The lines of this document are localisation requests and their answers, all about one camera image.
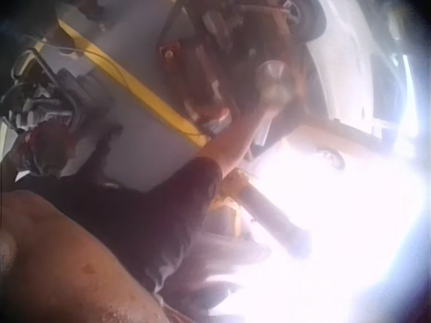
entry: sunlight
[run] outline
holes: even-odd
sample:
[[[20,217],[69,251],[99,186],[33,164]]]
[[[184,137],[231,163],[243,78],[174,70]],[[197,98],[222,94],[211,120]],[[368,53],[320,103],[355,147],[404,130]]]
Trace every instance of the sunlight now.
[[[383,279],[422,205],[419,179],[387,159],[345,156],[343,172],[289,146],[263,162],[255,186],[312,234],[309,259],[295,260],[259,224],[273,254],[235,277],[245,288],[214,313],[246,322],[345,322],[352,297]]]

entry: dark sleeve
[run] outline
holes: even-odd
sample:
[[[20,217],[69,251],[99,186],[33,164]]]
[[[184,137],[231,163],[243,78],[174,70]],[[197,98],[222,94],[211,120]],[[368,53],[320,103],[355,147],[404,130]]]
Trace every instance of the dark sleeve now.
[[[138,270],[145,272],[135,275],[150,291],[160,290],[166,277],[180,265],[221,180],[222,172],[215,161],[197,157],[147,193],[152,221],[147,236],[142,238],[149,245],[140,253],[145,256],[145,264]]]

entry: car wheel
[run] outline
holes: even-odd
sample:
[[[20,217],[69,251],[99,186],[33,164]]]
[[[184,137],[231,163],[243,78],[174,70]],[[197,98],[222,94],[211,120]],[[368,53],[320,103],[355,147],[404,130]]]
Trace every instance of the car wheel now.
[[[318,0],[281,0],[280,3],[290,9],[286,20],[295,41],[310,42],[322,36],[326,17]]]
[[[317,155],[323,158],[332,168],[335,168],[336,170],[344,170],[345,160],[335,149],[329,147],[318,147]]]

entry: yellow line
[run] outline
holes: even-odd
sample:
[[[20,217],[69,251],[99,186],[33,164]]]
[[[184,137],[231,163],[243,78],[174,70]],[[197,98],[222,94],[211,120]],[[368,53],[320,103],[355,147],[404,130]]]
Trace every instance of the yellow line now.
[[[136,98],[145,103],[152,110],[152,112],[156,114],[157,117],[162,119],[172,128],[182,132],[194,144],[203,146],[206,143],[206,137],[204,135],[198,135],[199,131],[191,122],[184,119],[154,92],[144,86],[144,84],[136,79],[136,77],[122,68],[107,54],[102,52],[96,45],[85,39],[81,34],[67,25],[63,20],[59,19],[59,23],[64,31],[66,31],[66,33],[68,33],[75,40],[75,44],[78,49],[88,50],[97,54],[95,55],[90,52],[85,52],[85,55],[87,58],[89,58],[89,60],[91,60],[95,65],[99,66],[99,68],[101,68],[105,73],[117,80],[122,86],[127,88]]]
[[[38,52],[40,52],[42,50],[43,47],[43,42],[37,42],[34,45],[34,49],[36,49]],[[20,69],[20,75],[22,74],[22,72],[24,72],[24,69],[26,69],[27,64],[33,59],[33,54],[30,54],[27,56],[26,61],[22,64],[21,69]]]

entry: floor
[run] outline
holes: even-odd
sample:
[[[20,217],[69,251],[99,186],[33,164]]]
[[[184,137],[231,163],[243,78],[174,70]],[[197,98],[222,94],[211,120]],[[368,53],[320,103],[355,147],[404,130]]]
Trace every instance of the floor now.
[[[98,26],[69,5],[58,8],[58,16],[73,29],[115,60],[163,101],[170,103],[160,67],[156,61],[156,39],[172,6],[169,0],[100,1],[106,8],[108,31]],[[193,32],[185,15],[179,17],[172,39]],[[142,191],[167,179],[195,153],[196,147],[157,118],[139,100],[109,76],[100,72],[85,57],[71,60],[49,46],[42,56],[56,71],[67,68],[75,76],[95,73],[113,96],[109,119],[124,126],[122,135],[112,143],[105,173],[124,185]],[[78,145],[77,157],[65,170],[73,173],[91,153],[94,141],[84,139]]]

